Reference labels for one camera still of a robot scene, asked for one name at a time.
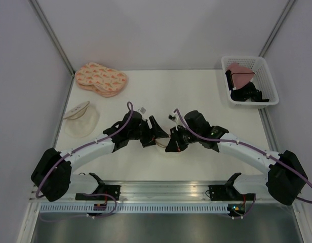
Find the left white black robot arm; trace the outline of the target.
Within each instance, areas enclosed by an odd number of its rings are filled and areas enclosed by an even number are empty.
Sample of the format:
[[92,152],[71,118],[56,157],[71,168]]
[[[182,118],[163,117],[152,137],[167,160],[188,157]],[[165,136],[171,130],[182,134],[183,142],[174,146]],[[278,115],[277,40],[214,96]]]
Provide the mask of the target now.
[[75,170],[118,151],[129,141],[138,140],[142,147],[149,147],[156,145],[157,139],[168,137],[153,116],[145,120],[137,111],[128,112],[122,121],[116,122],[87,144],[64,151],[47,149],[30,178],[50,202],[67,195],[74,195],[75,200],[105,200],[108,195],[118,199],[118,186],[108,186],[95,173],[76,175]]

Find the pink bra in basket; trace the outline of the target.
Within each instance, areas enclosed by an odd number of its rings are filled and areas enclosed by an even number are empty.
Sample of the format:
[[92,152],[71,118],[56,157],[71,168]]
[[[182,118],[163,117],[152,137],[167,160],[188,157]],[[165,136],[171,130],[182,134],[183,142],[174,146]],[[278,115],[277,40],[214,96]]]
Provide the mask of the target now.
[[255,72],[245,66],[234,62],[227,67],[228,80],[235,90],[243,88],[247,85],[255,75]]

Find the white round mesh laundry bag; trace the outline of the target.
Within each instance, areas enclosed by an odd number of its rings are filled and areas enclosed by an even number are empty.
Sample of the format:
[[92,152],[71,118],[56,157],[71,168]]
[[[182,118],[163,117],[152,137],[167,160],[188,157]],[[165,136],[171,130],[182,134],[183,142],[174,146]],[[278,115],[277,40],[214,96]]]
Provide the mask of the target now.
[[170,137],[155,139],[155,148],[157,149],[158,153],[166,157],[179,157],[180,156],[179,152],[165,152],[165,149],[169,141]]

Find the white plastic basket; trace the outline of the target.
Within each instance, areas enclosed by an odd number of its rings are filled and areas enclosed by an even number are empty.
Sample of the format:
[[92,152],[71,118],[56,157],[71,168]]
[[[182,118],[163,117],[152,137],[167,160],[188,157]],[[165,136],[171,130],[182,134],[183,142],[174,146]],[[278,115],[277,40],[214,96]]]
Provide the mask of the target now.
[[[225,72],[227,71],[227,67],[234,62],[240,64],[241,66],[248,67],[255,72],[251,82],[255,85],[256,89],[262,92],[263,99],[269,99],[268,102],[254,102],[251,99],[245,102],[238,102],[234,101],[230,97],[230,90],[228,89]],[[258,56],[223,56],[221,58],[221,65],[224,73],[225,88],[229,106],[260,109],[278,104],[279,97],[275,83],[264,58]]]

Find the pink patterned laundry bag stack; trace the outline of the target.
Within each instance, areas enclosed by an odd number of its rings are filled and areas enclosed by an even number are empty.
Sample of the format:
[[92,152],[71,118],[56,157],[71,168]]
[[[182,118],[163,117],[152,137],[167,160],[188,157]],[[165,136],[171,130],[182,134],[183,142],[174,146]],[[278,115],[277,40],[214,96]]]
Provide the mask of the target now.
[[79,88],[94,92],[102,97],[113,97],[126,86],[128,77],[122,71],[89,62],[75,72]]

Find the aluminium mounting rail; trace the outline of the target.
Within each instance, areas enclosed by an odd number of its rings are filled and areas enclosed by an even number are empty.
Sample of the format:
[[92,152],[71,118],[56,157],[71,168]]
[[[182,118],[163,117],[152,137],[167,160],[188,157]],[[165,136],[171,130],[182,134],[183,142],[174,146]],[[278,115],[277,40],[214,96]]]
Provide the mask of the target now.
[[239,176],[228,181],[102,181],[94,175],[74,175],[69,183],[50,183],[38,189],[34,186],[31,200],[85,201],[103,200],[104,194],[120,202],[156,201],[242,201],[253,199],[253,194],[272,200],[263,175]]

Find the black bra in basket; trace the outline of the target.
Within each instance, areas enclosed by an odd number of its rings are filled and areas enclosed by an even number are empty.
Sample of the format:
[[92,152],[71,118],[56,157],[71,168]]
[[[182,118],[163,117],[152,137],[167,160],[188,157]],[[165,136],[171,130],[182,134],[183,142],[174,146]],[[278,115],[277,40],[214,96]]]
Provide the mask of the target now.
[[245,102],[251,99],[254,102],[268,102],[269,99],[262,98],[262,92],[256,89],[255,85],[250,81],[243,88],[235,90],[232,87],[230,80],[227,79],[228,89],[230,90],[230,97],[234,101]]

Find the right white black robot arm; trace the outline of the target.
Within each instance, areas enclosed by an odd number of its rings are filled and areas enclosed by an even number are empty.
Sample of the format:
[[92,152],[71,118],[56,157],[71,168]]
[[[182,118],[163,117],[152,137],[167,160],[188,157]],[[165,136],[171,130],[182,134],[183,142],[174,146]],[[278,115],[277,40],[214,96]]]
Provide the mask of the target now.
[[175,110],[168,118],[175,127],[170,130],[166,152],[183,152],[190,144],[200,143],[205,149],[235,157],[260,172],[259,175],[234,173],[223,186],[229,199],[268,194],[286,206],[298,199],[308,177],[293,152],[279,153],[248,144],[223,127],[211,126],[197,110],[184,117]]

